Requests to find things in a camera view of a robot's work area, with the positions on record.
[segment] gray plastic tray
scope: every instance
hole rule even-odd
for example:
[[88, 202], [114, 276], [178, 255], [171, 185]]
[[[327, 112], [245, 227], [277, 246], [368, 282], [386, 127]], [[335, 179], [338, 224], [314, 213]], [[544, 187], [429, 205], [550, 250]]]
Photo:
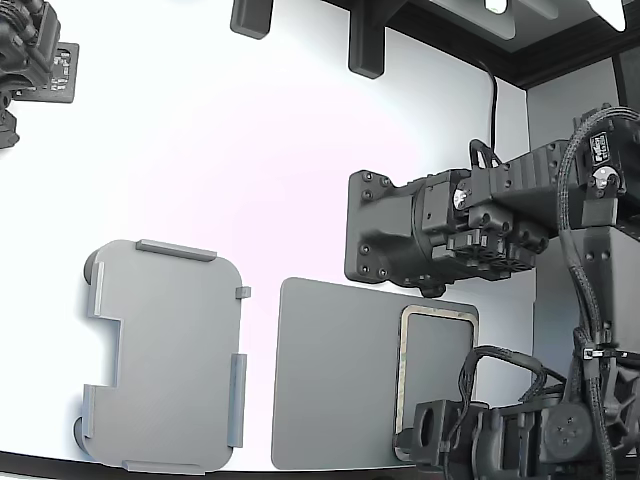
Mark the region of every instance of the gray plastic tray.
[[85, 265], [88, 315], [120, 323], [116, 385], [85, 385], [78, 445], [129, 471], [204, 474], [242, 446], [249, 296], [214, 252], [115, 241]]
[[281, 470], [407, 465], [415, 406], [457, 400], [476, 309], [292, 278], [282, 285], [272, 460]]

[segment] curved white wall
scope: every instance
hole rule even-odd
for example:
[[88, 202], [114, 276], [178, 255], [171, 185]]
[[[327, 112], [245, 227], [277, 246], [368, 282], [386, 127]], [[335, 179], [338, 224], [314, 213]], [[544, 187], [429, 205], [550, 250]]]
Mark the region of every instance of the curved white wall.
[[[278, 291], [343, 277], [346, 185], [367, 168], [401, 184], [466, 167], [486, 138], [485, 73], [397, 32], [386, 74], [346, 67], [348, 13], [276, 0], [271, 34], [229, 29], [231, 0], [55, 0], [81, 44], [73, 105], [13, 104], [22, 141], [0, 154], [0, 450], [84, 459], [71, 426], [85, 383], [109, 384], [113, 331], [84, 316], [82, 267], [118, 238], [212, 249], [233, 261], [249, 354], [245, 448], [269, 470]], [[500, 83], [498, 154], [528, 150], [525, 92]], [[467, 282], [480, 339], [531, 351], [531, 275]], [[529, 375], [489, 362], [479, 398], [516, 400]]]

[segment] mounting plate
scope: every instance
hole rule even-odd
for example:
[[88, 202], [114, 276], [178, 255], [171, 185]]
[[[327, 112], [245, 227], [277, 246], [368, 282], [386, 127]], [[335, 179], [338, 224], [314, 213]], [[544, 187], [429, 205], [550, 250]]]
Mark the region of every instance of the mounting plate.
[[43, 87], [16, 90], [13, 99], [18, 102], [73, 103], [79, 54], [80, 45], [77, 43], [58, 43], [49, 83]]

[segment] cable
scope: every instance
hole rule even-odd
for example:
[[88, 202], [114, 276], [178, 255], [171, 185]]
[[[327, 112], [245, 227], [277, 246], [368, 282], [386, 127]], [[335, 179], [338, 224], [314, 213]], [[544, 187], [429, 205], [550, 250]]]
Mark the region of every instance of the cable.
[[489, 137], [489, 145], [491, 151], [495, 151], [496, 149], [496, 113], [498, 109], [498, 80], [496, 76], [491, 72], [487, 64], [482, 60], [478, 60], [478, 63], [484, 68], [484, 71], [487, 72], [489, 78], [491, 78], [492, 92], [491, 92], [491, 131]]
[[462, 397], [462, 410], [446, 438], [448, 448], [444, 451], [444, 459], [442, 462], [445, 480], [452, 480], [449, 476], [449, 453], [451, 452], [452, 441], [469, 413], [476, 369], [478, 367], [478, 362], [483, 357], [497, 358], [498, 360], [530, 370], [536, 375], [531, 387], [529, 387], [529, 389], [520, 398], [521, 402], [527, 402], [544, 391], [544, 386], [547, 383], [547, 372], [552, 372], [554, 377], [557, 375], [560, 378], [564, 378], [553, 370], [545, 368], [536, 358], [530, 355], [525, 355], [524, 353], [513, 352], [506, 348], [493, 346], [482, 346], [472, 349], [465, 358], [464, 365], [462, 366], [460, 375], [458, 376], [458, 389], [460, 390], [460, 396]]
[[489, 67], [482, 61], [478, 60], [478, 63], [484, 68], [485, 72], [491, 79], [491, 117], [490, 117], [490, 132], [489, 132], [489, 146], [481, 140], [475, 139], [469, 142], [469, 157], [471, 160], [471, 167], [480, 167], [480, 161], [478, 154], [482, 155], [485, 168], [491, 168], [494, 163], [496, 165], [502, 165], [502, 160], [496, 155], [496, 113], [498, 107], [498, 80], [491, 72]]
[[[562, 244], [562, 253], [565, 263], [567, 264], [567, 268], [571, 274], [571, 279], [573, 280], [574, 287], [576, 289], [576, 295], [578, 297], [581, 310], [580, 327], [576, 328], [574, 331], [574, 353], [577, 355], [581, 355], [585, 346], [594, 340], [596, 343], [602, 341], [604, 325], [600, 316], [598, 300], [593, 290], [593, 286], [585, 273], [577, 246], [573, 236], [571, 235], [571, 224], [569, 218], [569, 175], [571, 173], [571, 167], [576, 163], [578, 148], [584, 143], [589, 133], [592, 132], [601, 122], [612, 118], [622, 118], [637, 122], [640, 120], [640, 114], [625, 107], [611, 107], [591, 115], [582, 122], [571, 136], [558, 170], [558, 235]], [[587, 375], [586, 372], [582, 372], [580, 374], [576, 368], [572, 368], [572, 377], [574, 377], [572, 378], [572, 390], [574, 389], [573, 384], [576, 381], [575, 377], [577, 375], [580, 375], [580, 378], [587, 377], [585, 381], [587, 388], [586, 393], [588, 395], [589, 408], [593, 418], [604, 478], [605, 480], [613, 480], [615, 478], [615, 463], [603, 415], [599, 366], [592, 370], [594, 371]]]

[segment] black bracket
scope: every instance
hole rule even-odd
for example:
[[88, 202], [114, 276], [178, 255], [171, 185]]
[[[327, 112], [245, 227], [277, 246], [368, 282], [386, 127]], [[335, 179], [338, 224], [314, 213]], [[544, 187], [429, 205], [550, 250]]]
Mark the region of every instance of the black bracket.
[[355, 0], [349, 31], [349, 70], [372, 79], [384, 73], [385, 27], [407, 1]]
[[233, 0], [231, 30], [260, 40], [271, 29], [273, 0]]

